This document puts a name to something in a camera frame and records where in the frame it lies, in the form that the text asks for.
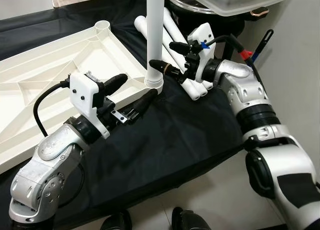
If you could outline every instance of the white plastic tray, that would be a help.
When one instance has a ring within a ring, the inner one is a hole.
[[[0,61],[0,173],[31,157],[33,146],[43,138],[32,111],[39,95],[69,73],[88,71],[102,81],[119,73],[128,75],[128,81],[110,97],[117,109],[149,90],[144,84],[147,71],[111,33],[105,20]],[[48,133],[77,114],[67,88],[49,95],[39,107]]]

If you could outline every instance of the black shoe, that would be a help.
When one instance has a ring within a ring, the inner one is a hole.
[[[132,230],[130,214],[127,210],[111,215],[102,224],[100,230]]]
[[[175,207],[172,212],[171,226],[172,230],[182,230],[182,213],[183,209],[180,207]]]

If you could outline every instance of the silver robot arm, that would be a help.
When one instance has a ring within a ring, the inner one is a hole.
[[[105,83],[90,73],[71,74],[67,79],[72,104],[81,113],[69,118],[54,133],[45,137],[34,150],[31,160],[16,174],[11,184],[9,215],[12,229],[53,228],[60,194],[69,174],[78,166],[88,144],[107,138],[119,124],[133,124],[157,96],[150,90],[124,113],[106,96],[117,91],[128,79],[117,75]]]
[[[210,45],[220,41],[232,44],[247,65],[211,59]],[[234,36],[214,39],[208,23],[188,36],[188,44],[172,42],[170,47],[185,56],[184,74],[159,60],[151,60],[150,65],[179,83],[189,78],[220,87],[243,133],[248,151],[245,163],[254,191],[273,200],[289,229],[319,230],[320,192],[316,188],[315,168],[302,146],[277,118],[250,53]]]

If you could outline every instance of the black cloth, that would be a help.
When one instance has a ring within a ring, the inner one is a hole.
[[[145,67],[147,45],[134,27],[146,0],[91,0],[0,21],[0,59],[89,28],[101,19]],[[204,174],[242,149],[242,134],[224,93],[210,90],[194,102],[165,77],[162,93],[144,117],[94,143],[82,159],[85,184],[58,210],[55,229],[70,229],[133,206]],[[10,184],[22,163],[0,175],[0,229],[9,229]],[[63,203],[80,182],[72,172]]]

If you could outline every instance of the white pvc pipe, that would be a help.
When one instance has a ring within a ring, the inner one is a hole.
[[[147,20],[144,16],[140,15],[134,20],[135,28],[141,32],[141,34],[147,38]],[[162,60],[170,63],[172,66],[179,68],[175,60],[171,57],[166,48],[162,45]],[[191,84],[189,79],[186,79],[181,87],[185,90],[185,92],[189,95],[192,100],[197,100],[200,98],[200,94],[197,92],[195,87]]]
[[[146,0],[147,12],[147,73],[145,83],[151,88],[163,84],[163,75],[149,65],[151,59],[162,59],[162,29],[165,0]]]
[[[185,58],[181,54],[178,54],[174,50],[170,49],[169,44],[171,42],[173,42],[173,40],[171,39],[170,35],[168,34],[168,32],[166,31],[166,29],[164,27],[163,27],[163,39],[162,40],[163,40],[163,45],[165,46],[167,51],[170,53],[172,58],[175,60],[175,62],[178,64],[180,70],[184,73],[187,70],[185,68],[185,62],[186,62]],[[205,96],[208,93],[208,91],[204,87],[204,85],[202,85],[194,80],[191,80],[191,83],[196,88],[196,90],[199,92],[199,94],[201,96]]]
[[[184,36],[181,34],[178,26],[176,25],[175,21],[172,19],[170,11],[167,8],[164,8],[163,12],[163,24],[167,31],[169,32],[170,36],[172,39],[176,42],[182,42],[182,43],[187,43],[186,39]],[[202,84],[206,89],[212,89],[213,84],[208,82],[208,81],[203,81]]]

